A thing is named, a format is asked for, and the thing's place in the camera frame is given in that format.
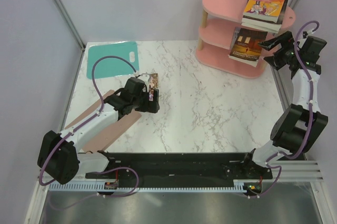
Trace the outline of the purple illustrated children's book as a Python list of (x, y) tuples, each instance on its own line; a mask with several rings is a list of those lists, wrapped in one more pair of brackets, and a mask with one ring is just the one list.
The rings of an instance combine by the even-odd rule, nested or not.
[(155, 95), (158, 94), (158, 73), (151, 73), (148, 83), (148, 99), (149, 101), (154, 101)]

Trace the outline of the dark orange Edward Bulane book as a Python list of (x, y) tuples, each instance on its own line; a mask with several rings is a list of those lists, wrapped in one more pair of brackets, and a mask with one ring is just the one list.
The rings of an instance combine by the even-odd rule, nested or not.
[(267, 32), (241, 28), (229, 58), (256, 67), (262, 51), (258, 43), (266, 37)]

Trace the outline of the Roald Dahl Charlie book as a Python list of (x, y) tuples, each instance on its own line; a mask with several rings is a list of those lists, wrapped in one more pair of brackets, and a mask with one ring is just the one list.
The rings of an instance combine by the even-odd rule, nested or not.
[(276, 23), (286, 0), (248, 0), (244, 17)]

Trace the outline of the Hamlet red cover book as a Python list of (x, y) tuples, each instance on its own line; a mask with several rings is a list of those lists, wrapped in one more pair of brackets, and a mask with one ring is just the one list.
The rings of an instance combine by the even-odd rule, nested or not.
[(233, 32), (233, 37), (232, 37), (231, 45), (230, 45), (230, 49), (233, 48), (233, 46), (235, 44), (235, 41), (236, 41), (236, 39), (238, 37), (238, 34), (240, 32), (240, 29), (241, 29), (240, 27), (235, 27), (234, 32)]

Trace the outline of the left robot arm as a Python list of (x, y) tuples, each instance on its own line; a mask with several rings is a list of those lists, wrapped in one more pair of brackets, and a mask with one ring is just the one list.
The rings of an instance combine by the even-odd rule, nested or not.
[(101, 153), (78, 157), (79, 151), (108, 126), (118, 122), (132, 111), (156, 113), (159, 90), (152, 86), (152, 75), (131, 77), (123, 88), (107, 96), (91, 114), (74, 126), (56, 133), (49, 131), (43, 137), (37, 165), (53, 180), (64, 185), (75, 176), (99, 173), (103, 178), (115, 174), (115, 165)]

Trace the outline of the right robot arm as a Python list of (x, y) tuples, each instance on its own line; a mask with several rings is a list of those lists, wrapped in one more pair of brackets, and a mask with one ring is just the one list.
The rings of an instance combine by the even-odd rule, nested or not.
[(317, 61), (326, 41), (304, 33), (304, 38), (297, 42), (292, 32), (287, 31), (259, 45), (267, 51), (280, 46), (264, 60), (276, 70), (289, 66), (293, 101), (275, 123), (270, 141), (245, 155), (241, 172), (249, 179), (264, 175), (270, 169), (270, 161), (282, 157), (293, 160), (308, 152), (328, 124), (328, 117), (320, 111), (317, 95), (322, 73)]

